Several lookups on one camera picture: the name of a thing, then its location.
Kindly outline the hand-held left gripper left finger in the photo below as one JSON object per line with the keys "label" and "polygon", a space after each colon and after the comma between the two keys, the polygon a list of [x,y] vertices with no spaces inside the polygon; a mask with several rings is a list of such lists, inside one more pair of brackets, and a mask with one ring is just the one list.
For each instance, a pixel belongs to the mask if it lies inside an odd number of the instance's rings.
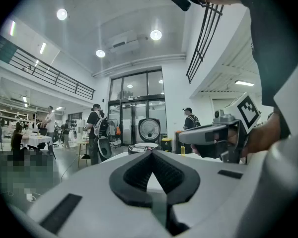
{"label": "hand-held left gripper left finger", "polygon": [[27,215],[40,223],[70,193],[82,198],[59,236],[166,236],[151,209],[126,205],[109,186],[111,173],[138,156],[116,156],[76,172],[43,194]]}

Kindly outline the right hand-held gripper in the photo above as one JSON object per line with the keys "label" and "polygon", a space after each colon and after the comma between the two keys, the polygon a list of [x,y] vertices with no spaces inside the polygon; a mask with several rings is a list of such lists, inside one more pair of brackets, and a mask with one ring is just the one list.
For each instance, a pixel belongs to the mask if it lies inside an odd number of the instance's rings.
{"label": "right hand-held gripper", "polygon": [[246,92],[223,109],[216,110],[213,125],[184,130],[179,133],[179,141],[194,145],[220,144],[225,152],[219,159],[222,162],[239,163],[249,134],[259,118],[260,112]]}

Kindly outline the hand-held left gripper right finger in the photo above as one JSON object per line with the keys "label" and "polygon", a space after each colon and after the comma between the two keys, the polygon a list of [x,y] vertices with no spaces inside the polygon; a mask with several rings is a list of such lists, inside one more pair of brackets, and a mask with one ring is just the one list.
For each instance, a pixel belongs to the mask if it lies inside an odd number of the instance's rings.
{"label": "hand-held left gripper right finger", "polygon": [[181,236],[236,236],[258,183],[258,156],[249,164],[208,160],[195,154],[163,155],[196,170],[200,185],[191,199],[173,206],[176,220],[188,226]]}

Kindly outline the person's right hand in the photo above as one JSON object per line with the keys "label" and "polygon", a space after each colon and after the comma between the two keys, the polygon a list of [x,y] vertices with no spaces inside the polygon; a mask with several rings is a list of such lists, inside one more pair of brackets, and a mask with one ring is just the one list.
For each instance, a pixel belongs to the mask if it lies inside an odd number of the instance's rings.
{"label": "person's right hand", "polygon": [[212,158],[217,159],[220,155],[225,152],[225,149],[220,144],[211,145],[196,145],[191,144],[192,151],[202,158]]}

